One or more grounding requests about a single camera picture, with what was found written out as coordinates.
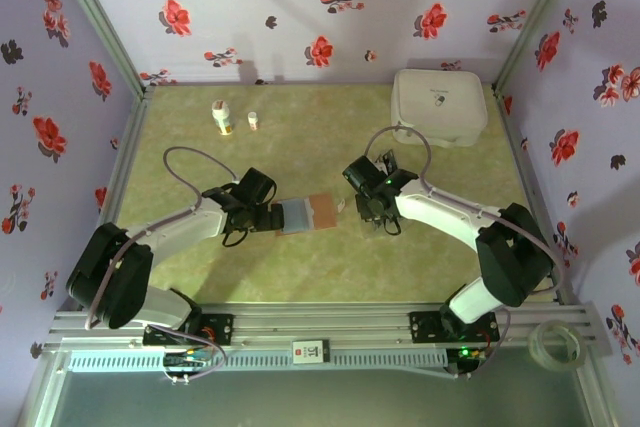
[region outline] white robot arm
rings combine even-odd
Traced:
[[[275,189],[272,179],[251,168],[239,183],[203,192],[198,207],[192,207],[186,216],[172,214],[129,229],[120,229],[113,223],[101,225],[69,277],[67,291],[89,308],[112,259],[130,243],[121,257],[120,268],[108,280],[96,317],[112,329],[137,321],[188,332],[192,330],[189,322],[199,315],[199,307],[178,291],[148,286],[151,269],[209,237],[224,235],[223,245],[233,247],[249,232],[282,229],[282,206],[269,206]],[[270,191],[273,195],[265,200]],[[230,244],[232,234],[240,238]]]
[[[357,192],[362,220],[384,223],[385,230],[386,223],[395,223],[396,234],[400,232],[399,218],[416,220],[459,239],[478,253],[481,276],[463,285],[440,310],[443,327],[455,336],[502,305],[520,306],[551,273],[552,260],[527,238],[466,208],[464,199],[442,191],[436,195],[435,188],[425,190],[414,173],[398,169],[387,175],[362,156],[343,175]],[[518,204],[504,210],[477,207],[544,242],[526,208]]]

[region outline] clear tape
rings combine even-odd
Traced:
[[[556,334],[566,342],[568,360],[562,362],[551,355],[545,345],[546,334]],[[568,372],[584,365],[587,345],[580,333],[562,320],[549,320],[538,325],[529,334],[529,353],[540,366],[553,372]]]

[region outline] white bottle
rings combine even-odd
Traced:
[[[258,114],[255,112],[249,112],[247,120],[249,120],[249,128],[251,130],[258,130]]]
[[[233,132],[229,106],[224,100],[216,100],[213,103],[211,106],[211,115],[222,135],[229,135]]]

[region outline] floral wallpaper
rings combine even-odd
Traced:
[[[491,82],[535,2],[99,1],[146,85],[390,82],[407,67],[469,70]],[[548,37],[541,69],[557,48]]]
[[[0,0],[0,11],[0,425],[10,427],[98,220],[133,94],[76,0]]]
[[[639,22],[638,0],[556,0],[503,89],[574,292],[609,332],[620,425],[640,418]]]

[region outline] white label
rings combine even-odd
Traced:
[[[291,348],[294,364],[324,363],[324,343],[322,340],[294,341]]]

